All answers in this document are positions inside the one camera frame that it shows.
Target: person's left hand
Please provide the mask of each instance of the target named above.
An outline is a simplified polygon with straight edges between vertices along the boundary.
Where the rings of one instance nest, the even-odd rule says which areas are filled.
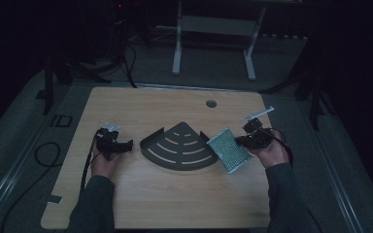
[[[95,142],[92,149],[92,157],[93,156],[96,157],[93,158],[92,163],[90,164],[92,176],[103,176],[111,180],[114,176],[115,171],[117,170],[121,154],[112,153],[111,161],[108,161],[105,158],[104,154],[100,153],[99,150],[96,148]]]

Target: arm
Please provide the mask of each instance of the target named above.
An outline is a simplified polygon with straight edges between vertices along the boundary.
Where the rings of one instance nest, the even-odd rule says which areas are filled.
[[[272,132],[281,139],[277,131]],[[284,147],[273,140],[268,148],[250,150],[265,167],[269,183],[270,223],[268,232],[313,232],[308,209],[302,198],[289,164],[288,153]]]
[[[97,233],[114,232],[113,198],[115,185],[111,178],[119,162],[120,154],[108,161],[94,147],[91,163],[92,177],[87,183],[78,204],[70,215],[66,232]]]

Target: sleeve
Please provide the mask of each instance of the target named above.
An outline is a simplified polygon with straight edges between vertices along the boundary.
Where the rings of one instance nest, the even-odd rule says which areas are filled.
[[[114,189],[114,184],[108,178],[91,177],[69,217],[66,232],[114,232]]]
[[[289,163],[265,170],[269,183],[268,233],[313,232],[311,220]]]

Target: hand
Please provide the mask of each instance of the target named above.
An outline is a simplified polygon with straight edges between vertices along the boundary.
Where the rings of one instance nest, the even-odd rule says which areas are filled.
[[[104,154],[99,152],[95,142],[92,149],[92,157],[93,156],[96,157],[93,158],[92,163],[90,164],[92,176],[103,176],[111,180],[114,176],[115,170],[117,170],[120,154],[112,153],[111,161],[108,161]]]
[[[282,139],[280,132],[272,130],[272,134],[278,139]],[[261,161],[265,169],[280,163],[289,163],[289,156],[286,149],[277,140],[272,140],[266,149],[248,150],[255,154]]]

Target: desk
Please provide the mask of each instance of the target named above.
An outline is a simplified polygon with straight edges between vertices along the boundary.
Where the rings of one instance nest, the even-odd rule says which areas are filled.
[[[208,100],[216,101],[217,106],[207,107]],[[52,191],[62,201],[48,203],[42,226],[68,226],[93,134],[105,121],[121,125],[120,142],[134,140],[132,152],[122,157],[114,178],[116,228],[267,226],[268,182],[256,157],[231,175],[220,161],[180,172],[151,163],[139,146],[159,128],[168,130],[181,121],[210,138],[227,126],[235,135],[242,135],[241,117],[264,109],[261,96],[250,92],[95,87]],[[270,126],[268,116],[259,119]]]

